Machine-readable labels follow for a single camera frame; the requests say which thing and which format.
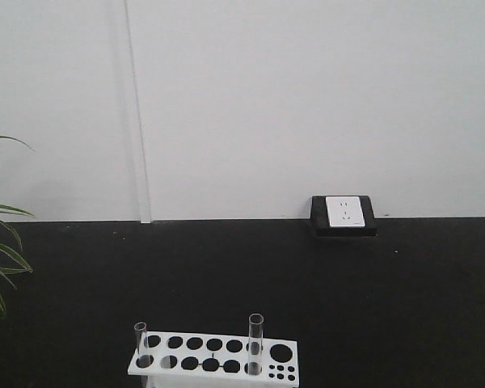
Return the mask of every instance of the glass test tube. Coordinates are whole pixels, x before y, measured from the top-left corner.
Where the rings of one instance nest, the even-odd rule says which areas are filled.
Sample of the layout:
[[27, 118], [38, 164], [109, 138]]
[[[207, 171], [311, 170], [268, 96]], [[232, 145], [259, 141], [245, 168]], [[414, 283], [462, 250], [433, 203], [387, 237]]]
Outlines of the glass test tube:
[[252, 314], [248, 320], [248, 374], [255, 376], [262, 371], [264, 317], [261, 314]]
[[[135, 323], [135, 338], [137, 340], [137, 366], [147, 368], [151, 365], [151, 355], [149, 354], [149, 343], [147, 342], [147, 325], [145, 322]], [[147, 376], [141, 376], [142, 388], [147, 387]]]

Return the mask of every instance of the black floor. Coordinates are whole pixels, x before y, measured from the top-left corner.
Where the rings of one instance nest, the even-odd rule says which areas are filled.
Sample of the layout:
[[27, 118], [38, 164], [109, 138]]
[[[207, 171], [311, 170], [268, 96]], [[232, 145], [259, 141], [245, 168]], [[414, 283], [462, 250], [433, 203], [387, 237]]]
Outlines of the black floor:
[[35, 271], [0, 284], [0, 387], [139, 387], [133, 324], [298, 341], [300, 386], [485, 387], [485, 218], [18, 224]]

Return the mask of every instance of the outlet socket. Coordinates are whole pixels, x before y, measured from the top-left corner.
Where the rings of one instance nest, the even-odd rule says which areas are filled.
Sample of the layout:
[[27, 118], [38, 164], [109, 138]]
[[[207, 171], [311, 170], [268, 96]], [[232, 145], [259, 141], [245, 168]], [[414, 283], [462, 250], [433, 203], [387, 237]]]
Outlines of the outlet socket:
[[313, 196], [310, 224], [316, 237], [375, 236], [377, 224], [368, 196]]
[[364, 228], [365, 217], [359, 196], [326, 196], [331, 228]]

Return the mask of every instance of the test tube rack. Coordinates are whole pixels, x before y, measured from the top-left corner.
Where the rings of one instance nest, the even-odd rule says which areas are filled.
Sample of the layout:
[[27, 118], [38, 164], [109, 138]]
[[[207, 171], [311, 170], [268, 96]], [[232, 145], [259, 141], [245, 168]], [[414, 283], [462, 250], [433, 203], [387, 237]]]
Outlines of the test tube rack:
[[146, 341], [150, 365], [135, 350], [128, 374], [147, 376], [147, 388], [299, 387], [296, 341], [263, 338], [257, 375], [247, 373], [248, 337], [147, 331]]

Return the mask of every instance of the black circular hole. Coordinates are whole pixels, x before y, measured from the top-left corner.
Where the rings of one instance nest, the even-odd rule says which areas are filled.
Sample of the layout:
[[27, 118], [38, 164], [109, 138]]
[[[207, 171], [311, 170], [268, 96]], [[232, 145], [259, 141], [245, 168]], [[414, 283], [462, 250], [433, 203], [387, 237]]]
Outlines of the black circular hole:
[[223, 346], [223, 341], [217, 338], [212, 338], [207, 341], [207, 349], [215, 352], [221, 349]]
[[219, 368], [219, 361], [215, 358], [207, 358], [201, 366], [207, 372], [215, 372]]
[[153, 356], [141, 356], [137, 358], [137, 367], [138, 368], [147, 368], [151, 364], [153, 364], [154, 358]]
[[203, 346], [203, 340], [200, 337], [192, 337], [187, 341], [187, 348], [196, 350]]
[[183, 343], [183, 338], [181, 338], [181, 337], [171, 337], [167, 341], [167, 346], [170, 349], [177, 349], [181, 346], [182, 343]]
[[227, 373], [237, 373], [241, 369], [241, 365], [236, 360], [228, 360], [223, 365], [223, 369]]
[[181, 367], [186, 370], [194, 370], [197, 368], [199, 361], [195, 357], [187, 357], [181, 361]]
[[283, 344], [273, 345], [269, 352], [272, 355], [272, 359], [276, 362], [288, 362], [293, 358], [293, 352], [289, 346]]
[[[260, 374], [260, 372], [262, 372], [262, 367], [259, 365], [258, 362], [251, 362], [250, 371], [251, 374]], [[244, 372], [248, 374], [248, 364], [244, 365]]]
[[160, 344], [160, 336], [159, 335], [150, 335], [147, 338], [147, 343], [149, 344], [150, 348], [157, 347]]
[[165, 356], [160, 360], [160, 366], [164, 369], [173, 369], [178, 364], [178, 359], [174, 356]]
[[226, 343], [226, 349], [229, 352], [237, 353], [243, 348], [243, 343], [237, 339], [232, 339]]

